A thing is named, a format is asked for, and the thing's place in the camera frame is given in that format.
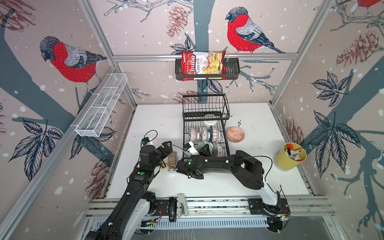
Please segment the white brown patterned bowl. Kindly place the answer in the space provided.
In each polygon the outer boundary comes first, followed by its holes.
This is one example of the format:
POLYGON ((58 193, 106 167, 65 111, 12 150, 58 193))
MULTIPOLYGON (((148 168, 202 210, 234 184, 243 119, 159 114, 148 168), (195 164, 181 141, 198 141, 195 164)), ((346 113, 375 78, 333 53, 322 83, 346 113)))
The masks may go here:
POLYGON ((200 127, 199 134, 200 134, 201 141, 208 141, 210 138, 210 131, 204 126, 200 127))

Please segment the blue patterned bowl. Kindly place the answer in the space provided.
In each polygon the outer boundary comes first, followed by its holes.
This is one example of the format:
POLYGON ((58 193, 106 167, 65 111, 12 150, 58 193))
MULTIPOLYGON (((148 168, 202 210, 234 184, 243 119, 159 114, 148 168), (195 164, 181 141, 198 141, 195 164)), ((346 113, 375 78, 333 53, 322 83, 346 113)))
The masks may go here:
POLYGON ((220 132, 219 132, 218 128, 214 127, 214 126, 210 126, 209 131, 210 131, 210 140, 209 141, 211 143, 216 142, 220 137, 220 132))

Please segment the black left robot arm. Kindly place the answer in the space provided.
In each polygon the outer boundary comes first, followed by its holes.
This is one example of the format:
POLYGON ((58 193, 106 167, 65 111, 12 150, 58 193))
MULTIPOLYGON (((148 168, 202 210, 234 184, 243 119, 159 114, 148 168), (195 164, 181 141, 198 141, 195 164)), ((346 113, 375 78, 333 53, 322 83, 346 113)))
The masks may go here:
POLYGON ((139 160, 128 178, 127 188, 107 220, 86 240, 130 240, 148 213, 156 210, 156 194, 148 188, 155 177, 155 169, 173 152, 172 142, 141 147, 139 160))

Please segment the grey green patterned bowl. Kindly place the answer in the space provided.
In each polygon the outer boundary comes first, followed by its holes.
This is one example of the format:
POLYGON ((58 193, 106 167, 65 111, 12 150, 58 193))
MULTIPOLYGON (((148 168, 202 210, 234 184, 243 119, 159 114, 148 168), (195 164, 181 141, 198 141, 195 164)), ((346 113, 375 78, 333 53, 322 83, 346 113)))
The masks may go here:
POLYGON ((221 144, 218 144, 217 142, 213 143, 213 154, 215 157, 224 157, 225 151, 221 144))

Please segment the light green inside bowl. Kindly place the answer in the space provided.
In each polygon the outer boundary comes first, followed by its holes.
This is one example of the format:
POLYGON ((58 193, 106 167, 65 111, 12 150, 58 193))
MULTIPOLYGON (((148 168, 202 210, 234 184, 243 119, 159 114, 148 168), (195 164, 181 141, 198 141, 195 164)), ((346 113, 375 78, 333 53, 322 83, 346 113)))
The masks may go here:
POLYGON ((213 154, 213 144, 208 141, 199 141, 198 142, 198 149, 199 151, 206 149, 209 150, 210 154, 213 154))

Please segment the white ceramic bowl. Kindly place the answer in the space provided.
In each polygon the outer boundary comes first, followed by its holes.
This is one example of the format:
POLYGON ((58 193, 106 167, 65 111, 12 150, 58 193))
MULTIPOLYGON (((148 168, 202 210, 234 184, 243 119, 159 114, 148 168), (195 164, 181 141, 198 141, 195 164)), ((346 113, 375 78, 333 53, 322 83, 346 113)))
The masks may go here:
POLYGON ((218 117, 213 114, 207 114, 203 117, 203 126, 206 128, 216 127, 218 123, 218 117))

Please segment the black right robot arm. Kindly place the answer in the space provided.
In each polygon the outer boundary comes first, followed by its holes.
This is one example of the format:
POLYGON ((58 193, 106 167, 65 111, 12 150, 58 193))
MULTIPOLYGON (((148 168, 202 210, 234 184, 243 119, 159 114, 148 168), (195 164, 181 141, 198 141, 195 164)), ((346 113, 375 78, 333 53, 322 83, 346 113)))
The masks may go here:
POLYGON ((189 179, 203 180, 205 173, 226 173, 233 175, 244 187, 257 191, 259 197, 248 200, 250 212, 269 217, 291 215, 288 201, 281 196, 282 190, 275 191, 268 183, 267 176, 258 156, 251 156, 237 150, 225 157, 192 155, 186 161, 178 161, 177 173, 189 179))

